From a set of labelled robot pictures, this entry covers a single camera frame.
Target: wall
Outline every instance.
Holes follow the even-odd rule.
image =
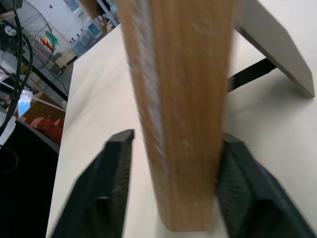
[[[76,34],[80,33],[80,29],[83,28],[79,18],[72,13],[63,0],[27,0],[32,4],[63,37],[66,38],[67,42],[77,38]],[[65,41],[60,41],[61,46],[58,50],[62,51],[61,48],[65,48],[68,44]]]

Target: gray bracket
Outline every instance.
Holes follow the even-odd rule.
[[[312,73],[287,30],[257,0],[245,0],[242,6],[236,30],[313,98]]]

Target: white table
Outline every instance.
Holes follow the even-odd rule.
[[[317,85],[317,2],[263,0],[288,29]],[[264,58],[237,33],[230,75]],[[74,181],[112,134],[133,128],[133,162],[125,238],[224,238],[219,212],[212,233],[171,233],[161,223],[147,164],[120,28],[74,64],[47,237]],[[248,146],[286,188],[317,231],[317,102],[275,69],[227,96],[225,131]]]

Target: wooden stick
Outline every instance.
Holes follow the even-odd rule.
[[[117,4],[160,217],[171,231],[209,231],[233,0]]]

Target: wooden block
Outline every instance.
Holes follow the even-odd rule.
[[[174,232],[209,231],[233,0],[117,4],[161,220]]]

